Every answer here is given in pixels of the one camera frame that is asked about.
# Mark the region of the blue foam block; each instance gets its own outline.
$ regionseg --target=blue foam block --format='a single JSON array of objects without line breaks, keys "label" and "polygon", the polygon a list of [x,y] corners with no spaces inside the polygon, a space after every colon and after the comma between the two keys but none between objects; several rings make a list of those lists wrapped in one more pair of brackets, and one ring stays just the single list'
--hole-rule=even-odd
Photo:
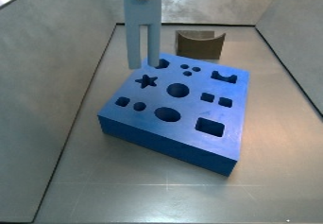
[{"label": "blue foam block", "polygon": [[98,112],[104,133],[228,176],[240,157],[248,72],[160,54]]}]

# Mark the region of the circular hole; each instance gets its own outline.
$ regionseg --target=circular hole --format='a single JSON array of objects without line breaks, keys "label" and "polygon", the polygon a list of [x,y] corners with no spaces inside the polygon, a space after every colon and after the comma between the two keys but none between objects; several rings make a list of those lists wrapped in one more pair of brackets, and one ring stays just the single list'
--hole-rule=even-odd
[{"label": "circular hole", "polygon": [[185,72],[182,73],[182,75],[186,76],[186,77],[189,77],[189,76],[192,75],[192,73],[190,73],[189,71],[185,71]]},{"label": "circular hole", "polygon": [[196,71],[196,72],[198,72],[200,71],[200,68],[198,67],[193,67],[192,70]]},{"label": "circular hole", "polygon": [[136,110],[137,112],[142,111],[146,107],[146,104],[144,102],[136,102],[133,104],[133,110]]},{"label": "circular hole", "polygon": [[176,122],[180,119],[180,113],[174,109],[166,107],[157,108],[154,116],[165,122]]},{"label": "circular hole", "polygon": [[186,64],[181,64],[181,65],[180,65],[180,68],[181,68],[181,69],[188,69],[189,66],[188,66]]},{"label": "circular hole", "polygon": [[184,84],[176,83],[168,86],[166,92],[172,97],[180,98],[186,96],[189,89]]}]

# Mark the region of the block top surface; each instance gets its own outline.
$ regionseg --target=block top surface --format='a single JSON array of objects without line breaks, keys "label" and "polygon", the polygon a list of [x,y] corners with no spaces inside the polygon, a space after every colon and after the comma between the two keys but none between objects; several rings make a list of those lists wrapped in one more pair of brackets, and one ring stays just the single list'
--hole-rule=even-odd
[{"label": "block top surface", "polygon": [[142,61],[98,116],[237,160],[248,72],[160,54]]}]

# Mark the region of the star-shaped hole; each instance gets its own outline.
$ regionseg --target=star-shaped hole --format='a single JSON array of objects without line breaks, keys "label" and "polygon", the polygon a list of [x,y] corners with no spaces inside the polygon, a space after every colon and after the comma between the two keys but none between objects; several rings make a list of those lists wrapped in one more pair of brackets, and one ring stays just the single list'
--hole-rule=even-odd
[{"label": "star-shaped hole", "polygon": [[134,81],[141,84],[141,89],[144,89],[146,86],[156,86],[157,77],[149,77],[148,75],[142,75],[140,79],[136,79]]}]

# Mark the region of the brown arch block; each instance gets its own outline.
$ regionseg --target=brown arch block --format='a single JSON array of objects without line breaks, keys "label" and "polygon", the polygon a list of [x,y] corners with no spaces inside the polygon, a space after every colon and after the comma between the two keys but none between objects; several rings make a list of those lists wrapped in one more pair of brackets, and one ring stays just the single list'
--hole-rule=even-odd
[{"label": "brown arch block", "polygon": [[176,55],[197,60],[219,60],[225,33],[215,38],[215,31],[176,31]]}]

